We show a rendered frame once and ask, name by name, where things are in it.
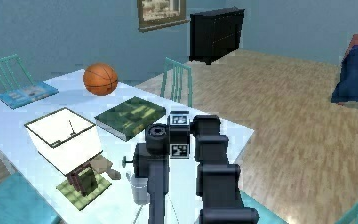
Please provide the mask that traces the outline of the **orange basketball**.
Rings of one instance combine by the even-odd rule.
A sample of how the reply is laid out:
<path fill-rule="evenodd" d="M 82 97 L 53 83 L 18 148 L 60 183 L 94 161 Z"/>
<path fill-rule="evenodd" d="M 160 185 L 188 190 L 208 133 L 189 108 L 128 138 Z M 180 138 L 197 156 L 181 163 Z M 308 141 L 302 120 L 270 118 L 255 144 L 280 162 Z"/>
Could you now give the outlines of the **orange basketball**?
<path fill-rule="evenodd" d="M 85 69 L 83 84 L 90 93 L 106 96 L 117 88 L 118 75 L 110 65 L 95 63 Z"/>

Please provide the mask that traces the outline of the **black cabinet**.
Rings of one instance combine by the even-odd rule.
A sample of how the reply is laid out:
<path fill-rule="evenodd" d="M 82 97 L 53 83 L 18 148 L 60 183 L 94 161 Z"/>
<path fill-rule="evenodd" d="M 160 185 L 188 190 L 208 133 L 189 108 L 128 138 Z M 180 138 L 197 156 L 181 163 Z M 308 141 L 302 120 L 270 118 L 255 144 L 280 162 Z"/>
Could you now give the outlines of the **black cabinet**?
<path fill-rule="evenodd" d="M 212 62 L 239 48 L 244 9 L 222 8 L 190 15 L 190 61 Z"/>

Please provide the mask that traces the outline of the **grey mug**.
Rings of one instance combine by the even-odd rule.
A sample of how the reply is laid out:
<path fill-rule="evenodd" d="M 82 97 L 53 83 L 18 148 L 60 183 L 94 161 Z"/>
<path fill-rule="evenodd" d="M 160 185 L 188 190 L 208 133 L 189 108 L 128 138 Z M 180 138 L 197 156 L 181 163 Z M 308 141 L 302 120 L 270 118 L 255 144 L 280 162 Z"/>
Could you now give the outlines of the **grey mug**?
<path fill-rule="evenodd" d="M 126 177 L 130 183 L 133 200 L 137 205 L 149 203 L 149 193 L 147 191 L 147 178 L 137 178 L 134 174 L 127 173 Z"/>

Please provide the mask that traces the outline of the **green hardcover book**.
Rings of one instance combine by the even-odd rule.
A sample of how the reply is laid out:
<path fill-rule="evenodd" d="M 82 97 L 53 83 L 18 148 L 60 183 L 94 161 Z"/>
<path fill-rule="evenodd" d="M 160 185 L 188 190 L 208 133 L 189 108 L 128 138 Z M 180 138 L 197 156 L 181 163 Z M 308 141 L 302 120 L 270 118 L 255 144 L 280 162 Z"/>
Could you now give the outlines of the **green hardcover book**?
<path fill-rule="evenodd" d="M 165 115 L 164 107 L 133 97 L 97 115 L 95 120 L 98 127 L 127 142 Z"/>

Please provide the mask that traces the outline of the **white shade table lamp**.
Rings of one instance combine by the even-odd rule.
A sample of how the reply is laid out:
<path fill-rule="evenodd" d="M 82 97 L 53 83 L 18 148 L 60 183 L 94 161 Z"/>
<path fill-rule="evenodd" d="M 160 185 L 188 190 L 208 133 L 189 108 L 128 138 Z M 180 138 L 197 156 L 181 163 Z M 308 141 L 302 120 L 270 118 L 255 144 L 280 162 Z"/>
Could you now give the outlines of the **white shade table lamp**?
<path fill-rule="evenodd" d="M 24 127 L 38 153 L 67 178 L 56 189 L 79 211 L 111 185 L 91 165 L 103 152 L 93 122 L 64 107 Z"/>

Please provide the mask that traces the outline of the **brown framed wall picture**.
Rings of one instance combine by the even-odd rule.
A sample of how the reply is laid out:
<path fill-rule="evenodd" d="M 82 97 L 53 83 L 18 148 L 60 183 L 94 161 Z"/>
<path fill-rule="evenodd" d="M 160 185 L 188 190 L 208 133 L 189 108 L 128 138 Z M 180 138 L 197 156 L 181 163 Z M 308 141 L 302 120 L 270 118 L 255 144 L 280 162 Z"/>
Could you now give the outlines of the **brown framed wall picture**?
<path fill-rule="evenodd" d="M 142 33 L 188 22 L 187 0 L 137 0 L 137 9 Z"/>

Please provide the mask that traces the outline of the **blue bed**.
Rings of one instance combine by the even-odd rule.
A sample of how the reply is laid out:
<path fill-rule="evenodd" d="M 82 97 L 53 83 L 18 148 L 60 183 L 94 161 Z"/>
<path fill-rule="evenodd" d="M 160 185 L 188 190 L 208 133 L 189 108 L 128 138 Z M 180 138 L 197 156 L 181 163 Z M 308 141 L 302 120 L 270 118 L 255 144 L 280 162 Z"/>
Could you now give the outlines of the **blue bed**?
<path fill-rule="evenodd" d="M 355 45 L 342 61 L 340 80 L 332 96 L 332 103 L 358 103 L 358 45 Z"/>

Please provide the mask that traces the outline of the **blue flat book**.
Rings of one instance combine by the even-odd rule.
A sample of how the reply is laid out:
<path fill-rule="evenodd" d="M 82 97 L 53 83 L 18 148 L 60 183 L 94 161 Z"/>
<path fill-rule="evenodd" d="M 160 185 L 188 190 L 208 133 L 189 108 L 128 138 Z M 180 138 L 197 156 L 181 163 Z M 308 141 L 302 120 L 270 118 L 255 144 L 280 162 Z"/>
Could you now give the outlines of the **blue flat book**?
<path fill-rule="evenodd" d="M 33 85 L 12 87 L 10 90 L 0 94 L 0 101 L 15 110 L 58 93 L 57 88 L 45 82 L 37 82 Z"/>

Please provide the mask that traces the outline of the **white table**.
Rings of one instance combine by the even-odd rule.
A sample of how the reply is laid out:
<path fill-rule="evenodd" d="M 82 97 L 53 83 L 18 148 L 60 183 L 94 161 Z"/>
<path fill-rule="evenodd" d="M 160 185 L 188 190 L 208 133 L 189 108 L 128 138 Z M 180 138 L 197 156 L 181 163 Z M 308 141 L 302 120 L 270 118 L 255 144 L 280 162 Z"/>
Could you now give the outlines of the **white table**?
<path fill-rule="evenodd" d="M 56 186 L 66 179 L 52 164 L 46 161 L 33 144 L 24 124 L 52 111 L 67 107 L 94 122 L 101 112 L 134 96 L 146 99 L 171 110 L 189 111 L 191 120 L 195 115 L 205 114 L 186 105 L 172 102 L 129 85 L 119 83 L 108 96 L 91 95 L 84 87 L 83 70 L 78 70 L 46 81 L 59 89 L 59 94 L 34 102 L 25 107 L 11 110 L 0 101 L 0 152 L 36 188 L 45 200 L 67 222 L 67 224 L 148 224 L 148 206 L 134 203 L 131 186 L 124 177 L 132 172 L 129 164 L 121 166 L 123 156 L 132 157 L 135 144 L 144 142 L 144 132 L 128 142 L 97 128 L 103 154 L 113 162 L 113 167 L 122 173 L 119 181 L 109 180 L 112 185 L 82 211 L 78 211 Z M 234 163 L 254 130 L 221 118 L 222 135 L 229 138 L 228 159 Z M 194 161 L 195 140 L 191 136 L 190 159 L 170 160 L 170 189 L 166 199 L 167 224 L 194 224 L 202 208 L 201 198 L 195 195 L 196 167 Z"/>

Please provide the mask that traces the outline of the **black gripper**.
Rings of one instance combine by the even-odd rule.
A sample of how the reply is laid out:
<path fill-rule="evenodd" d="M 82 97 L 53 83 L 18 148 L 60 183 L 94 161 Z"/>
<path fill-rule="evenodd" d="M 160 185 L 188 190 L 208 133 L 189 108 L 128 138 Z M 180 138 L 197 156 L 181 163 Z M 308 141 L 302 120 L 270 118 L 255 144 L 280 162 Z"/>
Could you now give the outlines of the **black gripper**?
<path fill-rule="evenodd" d="M 169 135 L 165 124 L 152 124 L 145 130 L 145 142 L 135 147 L 130 163 L 137 178 L 147 178 L 148 224 L 164 224 L 165 196 L 169 192 Z"/>

